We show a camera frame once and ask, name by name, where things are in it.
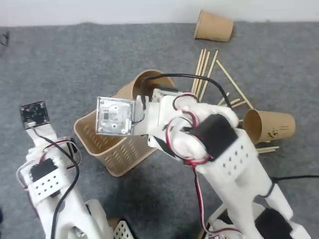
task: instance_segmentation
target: white wall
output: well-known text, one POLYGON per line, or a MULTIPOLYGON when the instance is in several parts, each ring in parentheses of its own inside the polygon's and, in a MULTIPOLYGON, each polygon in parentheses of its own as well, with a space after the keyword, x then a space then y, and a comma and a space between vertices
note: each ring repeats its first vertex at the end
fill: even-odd
POLYGON ((319 21, 318 0, 0 0, 0 26, 196 22, 200 9, 244 21, 319 21))

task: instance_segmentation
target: black wire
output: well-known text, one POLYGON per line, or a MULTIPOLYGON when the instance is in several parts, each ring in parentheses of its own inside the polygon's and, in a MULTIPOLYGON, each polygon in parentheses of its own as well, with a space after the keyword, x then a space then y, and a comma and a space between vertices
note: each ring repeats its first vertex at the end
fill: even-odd
POLYGON ((53 142, 51 139, 48 139, 44 136, 41 136, 37 133, 37 131, 35 130, 35 128, 32 128, 34 133, 36 134, 36 136, 44 139, 45 141, 47 141, 48 143, 53 144, 57 149, 59 149, 65 156, 67 156, 71 162, 74 164, 74 167, 76 169, 76 174, 74 177, 73 182, 71 183, 70 187, 65 191, 65 193, 63 194, 63 196, 61 197, 60 201, 58 202, 58 204, 56 205, 56 208, 54 210, 54 214, 53 214, 53 219, 52 219, 52 228, 51 228, 51 239, 55 239, 55 231, 56 231, 56 223, 57 223, 57 216, 59 213, 59 209, 63 203, 63 201, 65 200, 65 198, 68 196, 68 194, 71 192, 71 190, 74 188, 76 182, 78 181, 79 175, 80 175, 80 169, 79 169, 79 165, 77 164, 77 162, 71 157, 70 154, 68 154, 63 148, 61 148, 58 144, 56 144, 55 142, 53 142))
POLYGON ((271 177, 273 182, 279 182, 283 180, 292 180, 292 179, 302 179, 302 178, 319 178, 319 175, 300 175, 300 176, 289 176, 289 177, 271 177))
POLYGON ((162 78, 162 77, 186 77, 186 78, 196 78, 196 79, 201 79, 201 80, 208 81, 209 83, 214 84, 219 89, 219 91, 221 92, 222 96, 225 98, 225 102, 226 102, 227 106, 232 109, 230 101, 229 101, 224 89, 221 87, 220 84, 218 84, 213 79, 208 78, 208 77, 204 77, 204 76, 192 75, 192 74, 164 73, 164 74, 160 74, 160 75, 157 75, 157 76, 145 77, 144 79, 141 80, 141 100, 142 100, 142 104, 143 104, 143 110, 146 110, 145 95, 147 94, 147 86, 145 84, 145 81, 155 80, 155 79, 162 78))
POLYGON ((3 33, 2 36, 5 38, 5 43, 3 43, 2 41, 0 41, 0 44, 2 46, 8 46, 9 45, 9 40, 10 40, 10 33, 9 31, 7 31, 6 33, 3 33))

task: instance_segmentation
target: perforated plate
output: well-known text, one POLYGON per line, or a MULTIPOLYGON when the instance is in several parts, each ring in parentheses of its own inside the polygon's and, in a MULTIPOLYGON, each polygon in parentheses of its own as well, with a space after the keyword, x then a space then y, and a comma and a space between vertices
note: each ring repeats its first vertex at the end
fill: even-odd
POLYGON ((216 181, 221 184, 236 180, 249 164, 258 159, 246 131, 237 129, 236 133, 238 139, 211 165, 216 181))
POLYGON ((125 221, 120 221, 114 230, 114 239, 134 239, 129 225, 125 221))
POLYGON ((41 202, 46 197, 55 193, 65 186, 67 178, 61 169, 55 169, 39 180, 29 185, 29 190, 33 193, 36 202, 41 202))

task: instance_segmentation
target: circuit board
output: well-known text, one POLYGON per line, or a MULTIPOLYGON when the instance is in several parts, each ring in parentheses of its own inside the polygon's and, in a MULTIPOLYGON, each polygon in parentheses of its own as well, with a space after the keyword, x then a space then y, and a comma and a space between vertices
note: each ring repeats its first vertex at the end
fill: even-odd
POLYGON ((38 127, 50 123, 44 101, 21 106, 20 115, 24 129, 38 127))
POLYGON ((96 133, 106 135, 131 135, 134 101, 98 97, 96 133))

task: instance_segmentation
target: white wire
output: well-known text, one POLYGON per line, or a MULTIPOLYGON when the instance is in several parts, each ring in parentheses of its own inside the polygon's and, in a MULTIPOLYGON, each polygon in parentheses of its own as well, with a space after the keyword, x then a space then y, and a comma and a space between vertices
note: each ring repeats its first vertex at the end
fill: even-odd
POLYGON ((15 173, 15 176, 16 176, 17 181, 19 182, 19 184, 20 184, 20 185, 22 186, 22 188, 24 188, 24 189, 27 188, 27 185, 25 185, 24 183, 22 183, 22 181, 21 181, 21 179, 20 179, 20 177, 19 177, 19 173, 20 173, 20 171, 21 171, 23 168, 27 167, 29 164, 32 164, 32 163, 33 163, 33 164, 36 164, 35 160, 25 162, 23 165, 21 165, 21 166, 17 169, 17 171, 16 171, 16 173, 15 173))

